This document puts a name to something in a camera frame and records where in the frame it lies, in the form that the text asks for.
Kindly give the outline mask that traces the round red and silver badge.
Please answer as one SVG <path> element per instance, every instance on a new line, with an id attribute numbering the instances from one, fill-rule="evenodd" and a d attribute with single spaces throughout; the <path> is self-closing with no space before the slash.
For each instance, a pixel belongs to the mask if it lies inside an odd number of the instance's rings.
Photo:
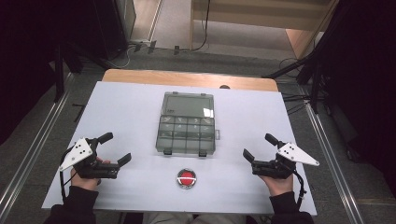
<path id="1" fill-rule="evenodd" d="M 191 189 L 196 181 L 196 173 L 191 169 L 182 169 L 177 173 L 177 183 L 183 189 Z"/>

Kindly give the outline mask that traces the black tripod stand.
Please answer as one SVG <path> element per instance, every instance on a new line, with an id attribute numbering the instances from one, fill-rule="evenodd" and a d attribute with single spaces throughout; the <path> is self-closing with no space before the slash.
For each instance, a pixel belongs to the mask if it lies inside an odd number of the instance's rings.
<path id="1" fill-rule="evenodd" d="M 332 41 L 334 32 L 337 26 L 342 22 L 343 18 L 350 9 L 352 0 L 339 0 L 335 11 L 332 14 L 329 26 L 324 32 L 324 35 L 319 40 L 314 49 L 305 57 L 297 60 L 295 63 L 288 65 L 270 75 L 262 75 L 262 78 L 275 79 L 281 77 L 291 70 L 302 67 L 301 72 L 298 74 L 296 80 L 299 85 L 304 85 L 309 79 L 312 79 L 312 88 L 309 95 L 308 103 L 315 113 L 318 113 L 318 87 L 321 79 L 322 63 L 324 62 L 325 49 Z"/>

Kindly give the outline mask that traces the person's left hand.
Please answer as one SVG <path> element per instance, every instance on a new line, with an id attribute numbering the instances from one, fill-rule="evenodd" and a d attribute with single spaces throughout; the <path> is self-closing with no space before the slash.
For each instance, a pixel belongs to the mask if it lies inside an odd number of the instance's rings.
<path id="1" fill-rule="evenodd" d="M 73 168 L 70 172 L 71 175 L 71 185 L 74 187 L 79 187 L 82 189 L 90 190 L 90 191 L 96 191 L 97 186 L 101 182 L 100 178 L 81 178 L 76 169 Z"/>

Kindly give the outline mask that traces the metal floor rail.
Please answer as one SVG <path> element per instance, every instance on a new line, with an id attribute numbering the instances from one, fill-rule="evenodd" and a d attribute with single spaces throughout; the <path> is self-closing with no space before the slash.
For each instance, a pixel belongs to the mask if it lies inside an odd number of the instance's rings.
<path id="1" fill-rule="evenodd" d="M 7 184 L 4 192 L 0 196 L 0 223 L 4 223 L 7 219 L 7 216 L 18 198 L 18 195 L 21 192 L 21 189 L 33 169 L 37 158 L 43 148 L 44 144 L 50 132 L 59 118 L 64 104 L 69 97 L 70 88 L 75 82 L 76 75 L 73 73 L 69 73 L 65 80 L 65 91 L 64 94 L 60 97 L 57 103 L 53 103 L 51 105 L 50 111 L 43 121 L 42 125 L 38 133 L 35 135 L 33 142 L 30 144 L 26 154 L 23 157 L 23 160 L 20 163 L 15 175 L 12 177 L 11 181 Z"/>
<path id="2" fill-rule="evenodd" d="M 332 179 L 337 188 L 342 204 L 346 210 L 350 224 L 365 224 L 357 201 L 355 200 L 355 197 L 341 170 L 341 166 L 335 157 L 335 154 L 332 150 L 332 145 L 323 128 L 318 114 L 314 112 L 314 109 L 311 107 L 311 105 L 306 106 L 306 112 L 316 133 L 325 160 L 329 166 Z"/>

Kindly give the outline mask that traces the person's right hand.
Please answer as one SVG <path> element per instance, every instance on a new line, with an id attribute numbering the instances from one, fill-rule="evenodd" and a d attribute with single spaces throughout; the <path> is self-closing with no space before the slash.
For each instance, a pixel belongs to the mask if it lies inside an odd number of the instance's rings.
<path id="1" fill-rule="evenodd" d="M 260 176 L 269 189 L 272 197 L 293 191 L 293 176 L 290 175 L 286 179 L 275 179 L 269 176 Z"/>

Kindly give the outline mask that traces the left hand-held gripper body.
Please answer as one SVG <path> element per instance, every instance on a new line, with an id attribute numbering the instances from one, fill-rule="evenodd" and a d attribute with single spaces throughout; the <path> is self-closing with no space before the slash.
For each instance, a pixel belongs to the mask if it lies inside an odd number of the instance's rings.
<path id="1" fill-rule="evenodd" d="M 97 138 L 80 138 L 70 147 L 61 161 L 59 171 L 73 166 L 81 178 L 115 179 L 120 167 L 116 163 L 102 163 L 97 160 Z"/>

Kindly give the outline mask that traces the clear plastic compartment box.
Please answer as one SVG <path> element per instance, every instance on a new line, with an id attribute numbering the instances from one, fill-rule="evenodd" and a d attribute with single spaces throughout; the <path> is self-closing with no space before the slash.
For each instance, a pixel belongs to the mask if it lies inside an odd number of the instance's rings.
<path id="1" fill-rule="evenodd" d="M 212 94 L 177 91 L 164 94 L 156 140 L 158 152 L 206 157 L 214 154 L 217 139 Z"/>

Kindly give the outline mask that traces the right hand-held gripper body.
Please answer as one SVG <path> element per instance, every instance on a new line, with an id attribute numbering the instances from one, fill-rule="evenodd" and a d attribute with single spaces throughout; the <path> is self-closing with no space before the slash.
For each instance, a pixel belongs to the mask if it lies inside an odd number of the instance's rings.
<path id="1" fill-rule="evenodd" d="M 271 161 L 251 159 L 254 175 L 268 176 L 275 179 L 286 179 L 296 171 L 296 163 L 319 166 L 319 162 L 295 144 L 288 142 L 273 143 L 277 147 L 276 158 Z"/>

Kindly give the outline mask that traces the black metal stand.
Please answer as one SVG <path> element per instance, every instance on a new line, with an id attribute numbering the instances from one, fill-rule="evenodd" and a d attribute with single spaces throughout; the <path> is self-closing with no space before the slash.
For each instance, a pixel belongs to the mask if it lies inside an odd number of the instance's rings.
<path id="1" fill-rule="evenodd" d="M 80 73 L 83 65 L 79 59 L 79 55 L 89 59 L 91 62 L 99 65 L 104 70 L 110 68 L 110 66 L 102 61 L 99 57 L 93 53 L 84 49 L 73 42 L 59 41 L 55 45 L 54 50 L 54 75 L 55 75 L 55 87 L 56 93 L 54 102 L 58 103 L 61 97 L 64 95 L 64 63 L 68 66 L 72 73 Z"/>

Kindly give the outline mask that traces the light wooden furniture frame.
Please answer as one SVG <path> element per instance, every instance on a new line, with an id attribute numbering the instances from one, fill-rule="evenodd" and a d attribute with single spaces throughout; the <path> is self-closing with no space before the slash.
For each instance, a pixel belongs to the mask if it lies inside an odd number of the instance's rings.
<path id="1" fill-rule="evenodd" d="M 295 56 L 308 53 L 319 32 L 327 29 L 340 0 L 191 0 L 191 21 L 285 28 Z"/>

